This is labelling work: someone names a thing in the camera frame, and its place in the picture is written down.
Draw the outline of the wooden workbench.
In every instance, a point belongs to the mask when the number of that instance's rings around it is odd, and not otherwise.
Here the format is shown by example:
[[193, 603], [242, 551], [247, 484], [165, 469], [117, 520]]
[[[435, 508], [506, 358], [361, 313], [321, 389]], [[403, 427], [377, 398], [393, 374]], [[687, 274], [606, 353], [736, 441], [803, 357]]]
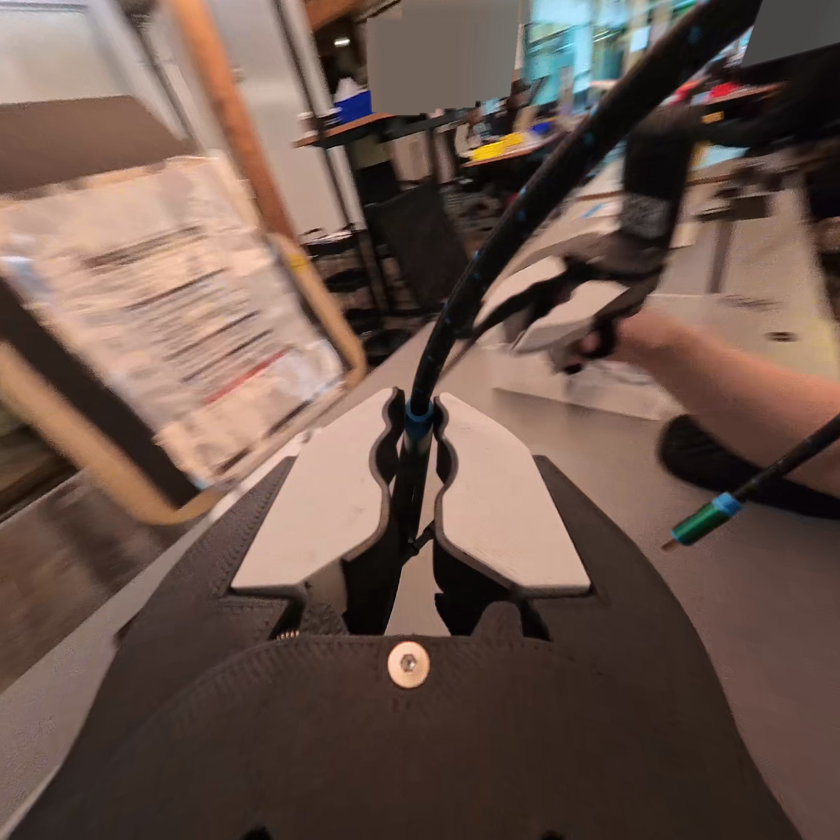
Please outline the wooden workbench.
[[430, 132], [458, 123], [465, 114], [466, 109], [446, 110], [435, 117], [410, 117], [375, 112], [328, 129], [309, 132], [293, 141], [292, 146], [298, 149], [314, 147], [330, 150], [361, 140], [366, 136], [374, 136], [380, 142], [392, 142], [416, 133]]

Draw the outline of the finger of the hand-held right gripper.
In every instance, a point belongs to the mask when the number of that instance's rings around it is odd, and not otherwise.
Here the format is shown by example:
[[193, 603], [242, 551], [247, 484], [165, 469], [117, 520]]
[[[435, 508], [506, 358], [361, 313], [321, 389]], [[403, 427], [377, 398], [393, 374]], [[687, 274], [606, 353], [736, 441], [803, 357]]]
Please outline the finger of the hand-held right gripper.
[[574, 289], [570, 299], [534, 320], [511, 345], [511, 354], [526, 355], [554, 346], [568, 349], [594, 332], [605, 310], [627, 289]]
[[500, 280], [480, 303], [471, 338], [478, 339], [497, 326], [505, 338], [519, 338], [555, 300], [567, 270], [563, 258], [548, 256]]

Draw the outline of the wooden ceiling beam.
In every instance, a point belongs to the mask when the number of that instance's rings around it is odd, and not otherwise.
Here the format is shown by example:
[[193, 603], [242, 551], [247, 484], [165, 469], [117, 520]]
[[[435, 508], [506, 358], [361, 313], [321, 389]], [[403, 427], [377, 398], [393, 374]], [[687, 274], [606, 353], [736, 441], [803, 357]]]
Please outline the wooden ceiling beam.
[[213, 115], [259, 213], [272, 233], [298, 237], [277, 188], [262, 143], [242, 99], [215, 17], [204, 1], [166, 1], [191, 57]]

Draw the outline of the laminated instruction sheet board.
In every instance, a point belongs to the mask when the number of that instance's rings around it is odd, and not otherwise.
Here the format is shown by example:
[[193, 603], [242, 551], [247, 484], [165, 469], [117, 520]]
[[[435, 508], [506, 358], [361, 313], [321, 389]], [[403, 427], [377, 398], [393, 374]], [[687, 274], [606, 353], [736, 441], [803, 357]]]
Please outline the laminated instruction sheet board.
[[[237, 178], [224, 153], [194, 151], [132, 97], [2, 105], [2, 196], [92, 175], [157, 165], [177, 156], [214, 154], [224, 157]], [[339, 351], [345, 373], [335, 391], [293, 419], [263, 450], [237, 465], [229, 479], [199, 492], [182, 507], [173, 506], [120, 447], [72, 408], [2, 337], [2, 401], [59, 455], [86, 472], [96, 487], [140, 522], [169, 526], [202, 516], [224, 491], [264, 463], [304, 424], [331, 407], [366, 372], [361, 342], [309, 255], [289, 238], [268, 230], [256, 210], [256, 201], [245, 184], [242, 185], [270, 243], [289, 259], [297, 288]]]

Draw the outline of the clear plastic storage bin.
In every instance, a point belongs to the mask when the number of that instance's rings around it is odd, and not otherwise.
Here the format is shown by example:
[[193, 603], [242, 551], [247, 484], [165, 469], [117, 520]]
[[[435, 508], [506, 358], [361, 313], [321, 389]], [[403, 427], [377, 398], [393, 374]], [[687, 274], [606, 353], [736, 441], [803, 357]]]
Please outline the clear plastic storage bin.
[[517, 357], [501, 349], [487, 351], [486, 360], [491, 383], [500, 391], [650, 421], [685, 412], [651, 377], [630, 365], [595, 361], [565, 374], [544, 355]]

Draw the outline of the yellow storage bin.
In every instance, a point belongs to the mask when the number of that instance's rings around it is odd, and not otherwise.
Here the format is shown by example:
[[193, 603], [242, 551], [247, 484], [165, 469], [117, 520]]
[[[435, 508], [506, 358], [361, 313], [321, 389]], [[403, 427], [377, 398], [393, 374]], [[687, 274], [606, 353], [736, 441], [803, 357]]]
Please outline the yellow storage bin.
[[506, 134], [498, 140], [484, 143], [471, 150], [469, 152], [469, 162], [475, 164], [483, 161], [507, 159], [511, 156], [523, 154], [527, 151], [528, 140], [529, 135], [527, 133], [515, 132]]

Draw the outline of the person's right hand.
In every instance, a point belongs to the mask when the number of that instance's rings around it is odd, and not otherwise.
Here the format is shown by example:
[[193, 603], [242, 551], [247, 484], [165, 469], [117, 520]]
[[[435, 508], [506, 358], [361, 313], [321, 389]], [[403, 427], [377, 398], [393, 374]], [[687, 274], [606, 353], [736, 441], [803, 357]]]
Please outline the person's right hand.
[[674, 363], [692, 330], [679, 320], [644, 308], [612, 323], [612, 341], [592, 333], [577, 346], [585, 358], [630, 364], [648, 373]]

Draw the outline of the instruction sheet in acrylic holder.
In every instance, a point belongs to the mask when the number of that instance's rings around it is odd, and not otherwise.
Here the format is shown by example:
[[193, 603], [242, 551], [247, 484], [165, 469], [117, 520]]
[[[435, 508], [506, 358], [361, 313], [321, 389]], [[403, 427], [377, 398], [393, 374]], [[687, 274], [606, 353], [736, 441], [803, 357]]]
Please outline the instruction sheet in acrylic holder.
[[221, 154], [2, 196], [2, 337], [180, 508], [345, 364]]

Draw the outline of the person's right forearm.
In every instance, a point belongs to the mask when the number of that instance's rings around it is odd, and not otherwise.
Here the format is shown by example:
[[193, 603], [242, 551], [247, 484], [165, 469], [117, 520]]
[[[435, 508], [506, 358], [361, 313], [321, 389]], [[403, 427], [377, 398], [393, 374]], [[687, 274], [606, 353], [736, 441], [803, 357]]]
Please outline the person's right forearm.
[[837, 381], [791, 371], [673, 318], [651, 315], [645, 333], [645, 370], [756, 466], [770, 466], [838, 415]]

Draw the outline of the black chair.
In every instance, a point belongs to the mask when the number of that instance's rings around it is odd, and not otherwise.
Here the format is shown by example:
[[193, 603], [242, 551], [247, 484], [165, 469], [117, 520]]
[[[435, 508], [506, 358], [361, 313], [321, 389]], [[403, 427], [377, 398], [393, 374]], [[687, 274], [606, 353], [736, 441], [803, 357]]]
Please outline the black chair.
[[418, 306], [438, 312], [469, 265], [465, 245], [437, 189], [414, 186], [364, 205], [369, 230], [384, 245]]

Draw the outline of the blue storage bin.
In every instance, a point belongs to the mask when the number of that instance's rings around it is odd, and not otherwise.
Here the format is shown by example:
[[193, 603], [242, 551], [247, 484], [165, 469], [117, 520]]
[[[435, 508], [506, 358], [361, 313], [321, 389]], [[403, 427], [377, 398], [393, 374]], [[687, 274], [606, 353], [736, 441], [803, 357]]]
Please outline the blue storage bin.
[[366, 119], [374, 112], [371, 91], [368, 88], [360, 89], [353, 95], [342, 95], [333, 105], [339, 125]]

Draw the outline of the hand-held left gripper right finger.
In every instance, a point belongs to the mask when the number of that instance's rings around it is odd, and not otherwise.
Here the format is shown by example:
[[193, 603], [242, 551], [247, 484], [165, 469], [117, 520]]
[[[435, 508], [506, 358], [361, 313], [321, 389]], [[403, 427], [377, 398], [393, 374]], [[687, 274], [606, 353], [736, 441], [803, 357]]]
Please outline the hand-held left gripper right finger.
[[540, 634], [533, 601], [592, 592], [583, 560], [529, 448], [449, 393], [435, 407], [437, 613], [451, 635], [468, 636], [488, 607], [511, 604]]

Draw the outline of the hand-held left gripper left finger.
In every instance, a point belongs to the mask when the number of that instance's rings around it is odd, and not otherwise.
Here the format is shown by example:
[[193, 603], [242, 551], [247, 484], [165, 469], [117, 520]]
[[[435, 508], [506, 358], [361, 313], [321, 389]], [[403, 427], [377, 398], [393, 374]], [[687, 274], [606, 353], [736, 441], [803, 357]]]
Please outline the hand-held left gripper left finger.
[[230, 583], [237, 595], [330, 606], [383, 635], [402, 570], [392, 483], [405, 395], [382, 389], [303, 445]]

